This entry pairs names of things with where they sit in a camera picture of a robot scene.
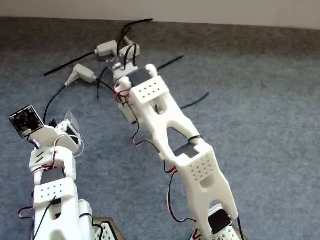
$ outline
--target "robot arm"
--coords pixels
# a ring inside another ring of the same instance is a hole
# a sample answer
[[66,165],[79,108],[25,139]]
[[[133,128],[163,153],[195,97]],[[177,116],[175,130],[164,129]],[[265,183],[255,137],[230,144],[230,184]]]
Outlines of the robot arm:
[[[134,115],[139,123],[146,125],[160,158],[176,167],[186,187],[195,225],[204,239],[211,240],[238,218],[229,183],[220,171],[212,146],[201,138],[191,120],[182,113],[153,65],[119,79],[115,90],[123,92],[124,89],[129,107],[120,103],[119,108],[130,122]],[[172,150],[167,128],[174,128],[184,135],[188,143]],[[213,201],[221,204],[210,209]]]

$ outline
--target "black circuit board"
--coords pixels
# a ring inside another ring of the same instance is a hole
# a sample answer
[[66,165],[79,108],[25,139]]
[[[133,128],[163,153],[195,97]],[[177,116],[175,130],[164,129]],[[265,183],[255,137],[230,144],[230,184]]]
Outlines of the black circuit board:
[[11,114],[9,120],[22,139],[45,126],[32,105]]

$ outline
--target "white connector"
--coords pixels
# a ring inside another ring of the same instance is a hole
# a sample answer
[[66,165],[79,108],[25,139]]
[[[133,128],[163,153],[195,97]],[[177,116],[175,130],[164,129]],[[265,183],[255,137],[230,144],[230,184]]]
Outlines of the white connector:
[[[121,55],[121,56],[126,55],[126,52],[127,52],[128,48],[130,48],[131,46],[132,46],[132,44],[131,44],[131,45],[128,45],[128,46],[125,46],[124,48],[122,48],[122,49],[120,50],[120,55]],[[116,55],[117,55],[117,49],[114,49],[114,50],[112,51],[112,54],[116,56]],[[135,47],[133,46],[133,47],[130,48],[130,51],[129,51],[129,53],[128,53],[127,59],[128,59],[128,60],[133,59],[133,58],[134,58],[134,54],[135,54]],[[135,54],[135,56],[137,57],[137,56],[139,56],[139,55],[140,55],[140,46],[139,46],[139,44],[137,44],[137,45],[136,45],[136,54]]]
[[133,45],[134,44],[134,42],[133,41],[131,41],[127,36],[124,36],[124,41],[126,42],[126,44],[128,44],[128,45]]
[[64,85],[67,87],[73,82],[77,81],[78,79],[83,79],[86,82],[92,84],[96,79],[96,75],[93,71],[91,71],[89,68],[77,64],[75,65],[71,75],[69,76],[68,80],[64,83]]
[[113,54],[114,51],[117,51],[117,42],[115,40],[105,42],[100,44],[94,50],[94,53],[99,57],[104,57],[110,54]]

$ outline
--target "white wall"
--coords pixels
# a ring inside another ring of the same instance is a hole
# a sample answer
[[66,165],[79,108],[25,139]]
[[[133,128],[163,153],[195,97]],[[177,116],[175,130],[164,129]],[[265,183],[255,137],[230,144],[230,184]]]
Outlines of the white wall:
[[320,29],[320,0],[0,0],[0,16]]

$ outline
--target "white plug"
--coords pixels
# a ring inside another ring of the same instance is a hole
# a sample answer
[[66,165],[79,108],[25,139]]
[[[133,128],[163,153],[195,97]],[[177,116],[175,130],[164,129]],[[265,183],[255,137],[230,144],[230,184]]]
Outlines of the white plug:
[[128,44],[128,45],[133,45],[134,44],[134,42],[133,41],[131,41],[127,36],[124,36],[124,41],[126,42],[126,44]]
[[86,82],[92,84],[97,79],[97,77],[95,73],[91,71],[89,68],[81,64],[77,64],[73,68],[71,75],[69,76],[68,80],[64,83],[64,85],[67,87],[73,82],[77,81],[78,79],[83,79]]
[[105,42],[100,44],[94,50],[94,53],[97,54],[99,57],[104,57],[110,54],[113,54],[114,51],[117,51],[117,42],[115,40]]

